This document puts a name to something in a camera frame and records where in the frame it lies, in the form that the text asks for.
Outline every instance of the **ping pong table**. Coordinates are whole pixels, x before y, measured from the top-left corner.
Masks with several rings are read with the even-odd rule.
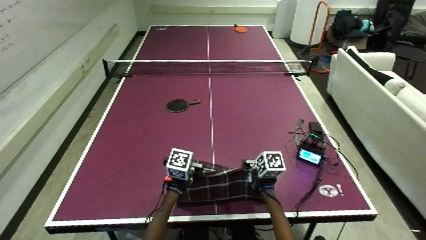
[[[152,26],[136,60],[283,60],[263,26],[238,33],[232,26]],[[174,99],[202,104],[170,113]],[[296,159],[295,134],[304,119],[323,124],[292,76],[284,74],[142,74],[124,79],[46,223],[50,233],[110,232],[143,228],[166,177],[172,148],[194,158],[239,168],[263,151],[281,151],[287,171],[276,184],[291,223],[372,221],[377,211],[353,170],[332,147],[323,181],[299,212],[319,167]],[[178,206],[171,226],[271,224],[259,201],[218,201]]]

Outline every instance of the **cloth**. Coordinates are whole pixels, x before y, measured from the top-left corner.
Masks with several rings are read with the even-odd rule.
[[[180,203],[264,199],[261,192],[253,189],[248,181],[247,169],[199,163],[210,170],[195,174],[194,183],[183,194]]]

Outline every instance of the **orange paddle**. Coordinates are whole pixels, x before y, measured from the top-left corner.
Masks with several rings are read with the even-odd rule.
[[[247,27],[243,27],[243,26],[238,26],[238,24],[235,24],[235,30],[236,32],[239,33],[245,33],[249,31],[249,29]]]

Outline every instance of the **human hand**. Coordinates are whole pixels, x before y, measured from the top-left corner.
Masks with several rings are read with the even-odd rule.
[[[176,192],[180,196],[188,191],[188,187],[192,183],[192,180],[179,180],[170,176],[166,177],[164,181],[167,182],[167,190]]]
[[[275,184],[277,183],[277,178],[260,178],[257,171],[252,172],[252,187],[255,190],[267,191],[275,190]]]

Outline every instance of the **floor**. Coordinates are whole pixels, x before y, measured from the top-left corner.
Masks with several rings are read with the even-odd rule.
[[[296,59],[293,52],[283,39],[275,40],[277,48],[284,56],[284,59]],[[347,223],[343,230],[344,223],[331,223],[319,224],[315,235],[323,235],[328,240],[337,239],[340,232],[340,239],[343,240],[377,240],[377,239],[416,239],[413,230],[405,223],[396,206],[392,203],[385,190],[383,189],[364,159],[357,152],[352,141],[345,134],[345,131],[335,118],[331,109],[317,91],[315,84],[311,79],[304,76],[301,79],[301,88],[308,95],[313,107],[327,125],[328,131],[335,136],[341,144],[341,149],[348,158],[351,159],[353,165],[360,172],[360,181],[365,187],[367,193],[373,201],[373,204],[379,210],[379,217],[372,222],[353,222]],[[63,154],[58,167],[42,189],[42,192],[35,200],[35,203],[22,221],[18,231],[13,237],[13,240],[108,240],[108,235],[106,233],[78,233],[78,234],[58,234],[50,235],[44,230],[44,222],[51,213],[54,204],[56,203],[58,197],[62,193],[64,185],[67,183],[68,177],[80,158],[84,147],[88,143],[92,132],[96,128],[98,122],[100,120],[104,109],[107,108],[110,99],[114,95],[115,89],[118,87],[116,82],[112,80],[91,110],[90,116],[84,121],[83,127],[80,128],[67,151]],[[257,226],[259,229],[271,229],[271,226]],[[297,239],[303,239],[304,233],[308,229],[307,224],[300,224],[293,226],[295,235]],[[259,233],[263,239],[275,239],[273,231],[261,231]],[[119,239],[124,240],[140,240],[143,239],[143,231],[132,232],[118,232]],[[176,239],[179,234],[179,229],[170,230],[167,239]],[[223,228],[211,228],[211,239],[228,239],[224,234]]]

